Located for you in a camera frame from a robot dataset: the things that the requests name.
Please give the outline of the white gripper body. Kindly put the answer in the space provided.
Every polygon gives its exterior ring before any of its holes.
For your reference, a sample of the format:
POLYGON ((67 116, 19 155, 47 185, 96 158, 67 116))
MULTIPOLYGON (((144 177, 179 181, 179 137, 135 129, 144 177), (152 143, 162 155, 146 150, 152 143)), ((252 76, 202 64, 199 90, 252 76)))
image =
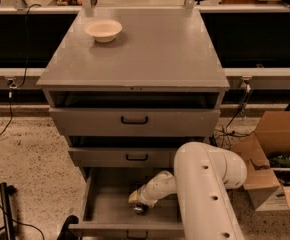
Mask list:
POLYGON ((144 188, 137 191, 138 201, 149 208, 153 208, 158 200, 152 197, 144 188))

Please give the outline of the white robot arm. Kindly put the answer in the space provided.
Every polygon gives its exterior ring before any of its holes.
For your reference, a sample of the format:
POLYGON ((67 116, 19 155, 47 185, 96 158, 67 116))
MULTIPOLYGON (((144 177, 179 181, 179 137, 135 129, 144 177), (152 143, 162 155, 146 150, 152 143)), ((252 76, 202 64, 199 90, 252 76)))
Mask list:
POLYGON ((129 202, 152 208, 175 194, 186 240, 245 240, 227 191, 246 178, 247 167, 236 153, 189 142, 177 150, 174 171, 159 172, 132 192, 129 202))

